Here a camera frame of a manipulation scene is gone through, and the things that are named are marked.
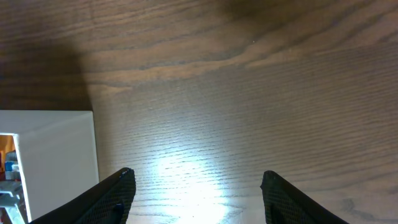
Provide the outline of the red toy fire truck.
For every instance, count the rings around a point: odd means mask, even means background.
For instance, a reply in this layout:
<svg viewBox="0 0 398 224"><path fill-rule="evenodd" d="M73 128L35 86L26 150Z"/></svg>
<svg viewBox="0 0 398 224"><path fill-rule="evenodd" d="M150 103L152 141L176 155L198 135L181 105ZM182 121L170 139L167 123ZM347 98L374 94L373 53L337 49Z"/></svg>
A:
<svg viewBox="0 0 398 224"><path fill-rule="evenodd" d="M28 223L24 190L16 151L6 153L5 180L1 181L1 208L12 224Z"/></svg>

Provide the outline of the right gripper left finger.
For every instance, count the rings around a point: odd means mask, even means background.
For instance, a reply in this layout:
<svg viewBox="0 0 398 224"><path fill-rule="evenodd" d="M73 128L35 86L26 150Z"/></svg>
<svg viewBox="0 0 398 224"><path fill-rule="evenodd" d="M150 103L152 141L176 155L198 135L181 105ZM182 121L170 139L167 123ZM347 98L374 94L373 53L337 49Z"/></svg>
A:
<svg viewBox="0 0 398 224"><path fill-rule="evenodd" d="M34 224L125 224L136 194L134 170L122 168Z"/></svg>

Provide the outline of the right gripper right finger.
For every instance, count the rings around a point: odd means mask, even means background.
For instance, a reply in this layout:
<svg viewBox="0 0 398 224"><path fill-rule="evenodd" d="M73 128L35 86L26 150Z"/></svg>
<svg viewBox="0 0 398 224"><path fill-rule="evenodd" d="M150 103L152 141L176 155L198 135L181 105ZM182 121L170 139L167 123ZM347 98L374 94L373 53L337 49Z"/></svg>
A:
<svg viewBox="0 0 398 224"><path fill-rule="evenodd" d="M267 224L348 224L272 170L261 190Z"/></svg>

